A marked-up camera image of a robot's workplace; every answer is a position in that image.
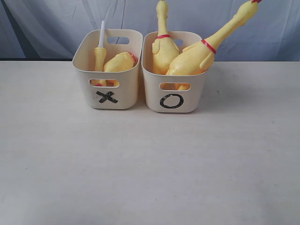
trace white straw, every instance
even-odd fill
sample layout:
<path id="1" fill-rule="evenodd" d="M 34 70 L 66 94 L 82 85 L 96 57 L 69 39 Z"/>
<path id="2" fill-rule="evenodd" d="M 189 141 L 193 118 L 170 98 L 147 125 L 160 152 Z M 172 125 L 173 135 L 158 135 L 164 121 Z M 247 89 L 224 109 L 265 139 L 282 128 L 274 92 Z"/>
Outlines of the white straw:
<path id="1" fill-rule="evenodd" d="M 98 45 L 99 48 L 103 48 L 104 34 L 105 34 L 105 20 L 101 22 L 101 31 L 100 31 L 99 45 Z"/>

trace table surface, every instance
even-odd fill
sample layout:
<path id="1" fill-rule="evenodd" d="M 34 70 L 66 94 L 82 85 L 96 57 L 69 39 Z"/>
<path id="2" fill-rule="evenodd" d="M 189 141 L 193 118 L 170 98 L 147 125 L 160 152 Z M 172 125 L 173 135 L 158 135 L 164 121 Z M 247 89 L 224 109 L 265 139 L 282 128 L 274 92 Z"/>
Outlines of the table surface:
<path id="1" fill-rule="evenodd" d="M 86 105 L 71 62 L 0 62 L 0 224 L 299 225 L 300 63 L 215 62 L 199 107 Z"/>

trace rubber chicken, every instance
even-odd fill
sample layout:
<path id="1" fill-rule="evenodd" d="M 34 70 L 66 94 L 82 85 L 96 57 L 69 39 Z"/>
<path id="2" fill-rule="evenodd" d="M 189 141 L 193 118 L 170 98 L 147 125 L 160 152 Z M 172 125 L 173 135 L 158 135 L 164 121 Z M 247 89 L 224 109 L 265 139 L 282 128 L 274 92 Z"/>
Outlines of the rubber chicken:
<path id="1" fill-rule="evenodd" d="M 179 55 L 178 46 L 168 34 L 167 18 L 168 4 L 160 0 L 157 4 L 158 34 L 157 39 L 152 43 L 153 73 L 165 75 L 170 63 Z"/>
<path id="2" fill-rule="evenodd" d="M 101 32 L 99 37 L 99 45 L 94 49 L 95 68 L 94 71 L 103 72 L 103 64 L 106 58 L 106 49 L 103 47 L 103 39 L 105 32 L 105 21 L 101 22 Z M 93 86 L 106 86 L 106 80 L 91 80 Z"/>
<path id="3" fill-rule="evenodd" d="M 215 60 L 216 50 L 220 44 L 256 14 L 260 1 L 247 1 L 218 32 L 183 49 L 182 53 L 171 62 L 166 75 L 197 75 L 207 71 Z M 188 90 L 189 85 L 176 84 L 176 88 Z"/>
<path id="4" fill-rule="evenodd" d="M 135 56 L 129 52 L 122 52 L 117 54 L 111 60 L 104 65 L 104 72 L 122 72 L 133 68 L 136 63 Z M 119 82 L 116 80 L 107 80 L 109 83 L 113 83 L 114 87 L 119 86 Z"/>

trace x symbol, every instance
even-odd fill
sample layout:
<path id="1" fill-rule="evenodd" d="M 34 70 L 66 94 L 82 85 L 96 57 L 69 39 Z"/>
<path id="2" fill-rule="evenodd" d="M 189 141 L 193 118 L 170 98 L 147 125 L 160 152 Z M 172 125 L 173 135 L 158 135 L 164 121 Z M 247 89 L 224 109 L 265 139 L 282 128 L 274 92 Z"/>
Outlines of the x symbol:
<path id="1" fill-rule="evenodd" d="M 103 94 L 100 91 L 97 91 L 96 94 L 102 96 L 102 98 L 99 101 L 100 103 L 104 103 L 106 100 L 109 100 L 112 103 L 117 103 L 118 102 L 118 100 L 111 97 L 111 96 L 114 95 L 114 93 L 111 92 L 111 91 L 107 92 L 106 94 Z"/>

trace fabric backdrop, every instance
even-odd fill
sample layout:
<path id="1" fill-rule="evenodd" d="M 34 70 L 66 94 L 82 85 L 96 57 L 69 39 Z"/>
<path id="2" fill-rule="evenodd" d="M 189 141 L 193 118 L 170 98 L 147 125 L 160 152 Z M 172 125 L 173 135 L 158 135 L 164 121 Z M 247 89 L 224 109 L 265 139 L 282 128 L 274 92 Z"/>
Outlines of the fabric backdrop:
<path id="1" fill-rule="evenodd" d="M 0 58 L 73 57 L 100 28 L 157 30 L 158 0 L 0 0 Z M 168 0 L 169 30 L 208 37 L 245 0 Z M 263 0 L 258 13 L 226 39 L 216 61 L 299 61 L 300 0 Z"/>

